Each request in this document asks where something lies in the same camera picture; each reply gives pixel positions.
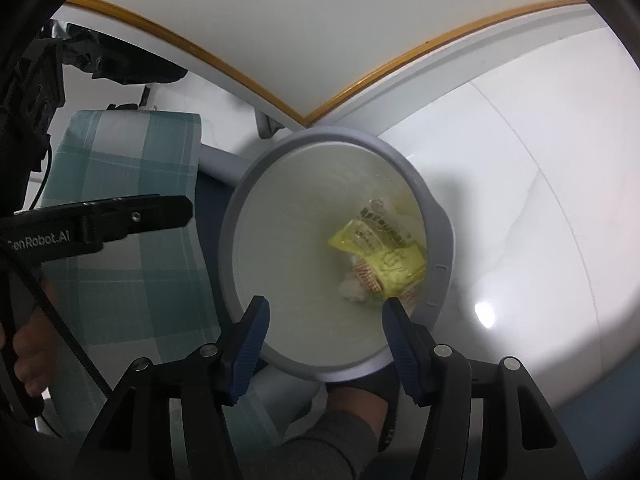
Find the left hand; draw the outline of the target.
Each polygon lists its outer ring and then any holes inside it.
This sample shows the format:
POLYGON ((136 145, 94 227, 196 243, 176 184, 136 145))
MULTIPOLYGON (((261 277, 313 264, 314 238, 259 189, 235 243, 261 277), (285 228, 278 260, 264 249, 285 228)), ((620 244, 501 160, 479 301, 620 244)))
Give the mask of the left hand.
POLYGON ((52 382, 58 364, 58 333, 40 308, 37 300, 15 276, 11 276, 14 306, 22 313, 29 310, 28 320, 11 337, 1 326, 1 348, 10 344, 17 355, 13 365, 16 377, 30 396, 43 393, 52 382))

